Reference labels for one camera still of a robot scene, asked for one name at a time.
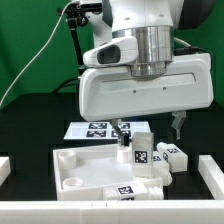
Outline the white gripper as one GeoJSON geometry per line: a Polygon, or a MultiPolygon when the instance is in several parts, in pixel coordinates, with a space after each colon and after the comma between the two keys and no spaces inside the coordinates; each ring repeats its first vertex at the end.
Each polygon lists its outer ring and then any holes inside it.
{"type": "Polygon", "coordinates": [[[131,65],[139,55],[137,39],[118,37],[86,52],[88,69],[79,86],[79,110],[87,121],[111,120],[120,146],[129,146],[129,134],[119,118],[173,112],[176,139],[186,119],[184,110],[204,108],[213,101],[211,56],[176,56],[161,75],[134,77],[131,65]]]}

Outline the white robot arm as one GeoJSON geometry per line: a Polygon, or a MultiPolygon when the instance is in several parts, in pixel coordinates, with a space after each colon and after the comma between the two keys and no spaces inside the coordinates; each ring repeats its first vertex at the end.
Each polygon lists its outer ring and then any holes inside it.
{"type": "Polygon", "coordinates": [[[87,121],[109,120],[119,131],[126,117],[172,112],[179,129],[189,109],[213,101],[211,56],[175,49],[176,30],[195,29],[215,0],[103,0],[111,40],[83,56],[87,70],[79,108],[87,121]]]}

